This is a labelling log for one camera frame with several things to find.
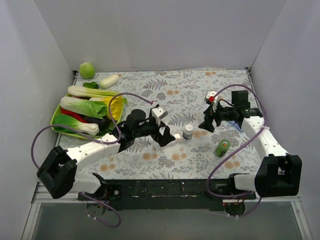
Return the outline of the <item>white pill bottle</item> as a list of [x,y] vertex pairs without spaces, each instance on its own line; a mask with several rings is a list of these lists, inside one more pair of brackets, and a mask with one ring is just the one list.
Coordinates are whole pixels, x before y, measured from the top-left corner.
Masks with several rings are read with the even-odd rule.
[[192,138],[194,133],[194,127],[192,124],[186,124],[183,128],[182,136],[184,139],[189,140]]

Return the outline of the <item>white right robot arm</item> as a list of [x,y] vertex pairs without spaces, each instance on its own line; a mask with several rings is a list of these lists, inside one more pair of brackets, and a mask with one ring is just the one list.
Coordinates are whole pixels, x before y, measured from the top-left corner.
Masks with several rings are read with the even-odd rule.
[[198,126],[214,132],[223,121],[234,121],[249,138],[261,159],[255,174],[233,173],[226,180],[226,194],[211,191],[210,179],[206,180],[206,190],[212,196],[223,199],[237,199],[257,193],[262,198],[296,196],[299,192],[302,160],[291,155],[275,139],[266,125],[266,120],[258,108],[252,108],[246,90],[232,91],[231,105],[223,107],[217,92],[207,92],[204,121]]

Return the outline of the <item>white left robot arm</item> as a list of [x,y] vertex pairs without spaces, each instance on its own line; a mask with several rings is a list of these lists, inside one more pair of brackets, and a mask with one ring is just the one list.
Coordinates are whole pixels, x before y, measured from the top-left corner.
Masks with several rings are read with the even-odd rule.
[[173,142],[175,137],[162,121],[167,114],[159,105],[152,108],[149,115],[143,110],[134,109],[120,124],[119,132],[107,133],[95,141],[77,147],[54,147],[36,175],[53,199],[59,199],[69,192],[78,192],[101,200],[107,193],[106,181],[97,173],[81,174],[81,169],[130,148],[137,138],[150,136],[160,147]]

